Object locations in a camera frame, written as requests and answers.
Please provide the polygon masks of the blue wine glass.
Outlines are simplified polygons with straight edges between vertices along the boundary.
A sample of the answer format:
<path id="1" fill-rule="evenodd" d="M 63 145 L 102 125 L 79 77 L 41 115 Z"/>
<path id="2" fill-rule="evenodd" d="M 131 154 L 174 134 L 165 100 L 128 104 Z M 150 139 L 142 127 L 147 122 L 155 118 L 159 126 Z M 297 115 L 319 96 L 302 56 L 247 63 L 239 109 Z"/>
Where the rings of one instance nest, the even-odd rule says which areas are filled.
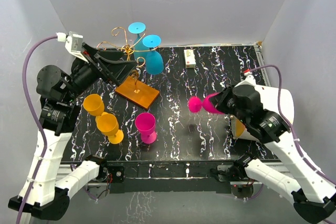
<path id="1" fill-rule="evenodd" d="M 133 43 L 134 59 L 139 57 L 145 58 L 146 51 L 149 49 L 143 44 L 143 36 L 145 35 L 146 25 L 142 22 L 134 22 L 128 26 L 128 31 L 132 34 L 136 34 L 136 39 Z"/>
<path id="2" fill-rule="evenodd" d="M 155 49 L 161 43 L 158 35 L 147 35 L 143 38 L 143 45 L 149 48 L 145 56 L 145 66 L 148 74 L 160 74 L 164 69 L 163 59 L 160 53 Z"/>

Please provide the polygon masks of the blue wine glass front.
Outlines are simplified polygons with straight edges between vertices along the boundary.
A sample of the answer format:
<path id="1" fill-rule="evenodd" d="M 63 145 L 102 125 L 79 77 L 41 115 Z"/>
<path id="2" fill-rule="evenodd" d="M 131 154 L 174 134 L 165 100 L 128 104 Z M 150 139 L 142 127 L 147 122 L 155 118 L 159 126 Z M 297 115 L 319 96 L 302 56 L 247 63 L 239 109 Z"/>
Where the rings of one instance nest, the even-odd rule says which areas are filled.
<path id="1" fill-rule="evenodd" d="M 160 74 L 164 69 L 163 59 L 160 53 L 155 49 L 161 43 L 158 35 L 147 35 L 143 38 L 143 45 L 149 48 L 145 56 L 145 66 L 148 74 Z"/>

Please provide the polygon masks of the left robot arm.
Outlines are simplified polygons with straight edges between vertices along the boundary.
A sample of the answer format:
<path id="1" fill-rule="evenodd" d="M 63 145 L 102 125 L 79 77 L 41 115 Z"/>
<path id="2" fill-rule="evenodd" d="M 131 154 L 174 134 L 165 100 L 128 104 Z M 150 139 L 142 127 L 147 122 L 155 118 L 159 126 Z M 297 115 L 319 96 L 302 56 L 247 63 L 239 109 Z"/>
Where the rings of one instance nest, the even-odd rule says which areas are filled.
<path id="1" fill-rule="evenodd" d="M 19 215 L 26 212 L 40 220 L 57 221 L 87 183 L 108 177 L 106 160 L 95 155 L 85 158 L 63 179 L 58 180 L 57 174 L 81 111 L 76 99 L 97 80 L 122 84 L 138 64 L 123 60 L 117 49 L 100 50 L 82 44 L 80 52 L 83 59 L 73 61 L 70 74 L 47 65 L 37 75 L 41 113 L 34 115 L 38 127 L 36 150 L 22 190 L 8 202 Z"/>

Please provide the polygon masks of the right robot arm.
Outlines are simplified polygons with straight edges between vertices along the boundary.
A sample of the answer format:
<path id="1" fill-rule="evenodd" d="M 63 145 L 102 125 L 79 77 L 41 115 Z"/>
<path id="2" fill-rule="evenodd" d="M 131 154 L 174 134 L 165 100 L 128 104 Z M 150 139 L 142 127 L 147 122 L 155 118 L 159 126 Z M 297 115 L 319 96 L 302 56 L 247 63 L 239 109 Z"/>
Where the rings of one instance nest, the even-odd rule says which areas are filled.
<path id="1" fill-rule="evenodd" d="M 277 108 L 275 89 L 240 84 L 227 87 L 210 98 L 219 112 L 235 116 L 247 132 L 264 144 L 291 173 L 288 177 L 245 154 L 234 162 L 234 174 L 240 180 L 252 178 L 293 204 L 296 212 L 309 223 L 319 223 L 335 212 L 335 185 L 324 179 L 298 151 L 289 124 Z"/>

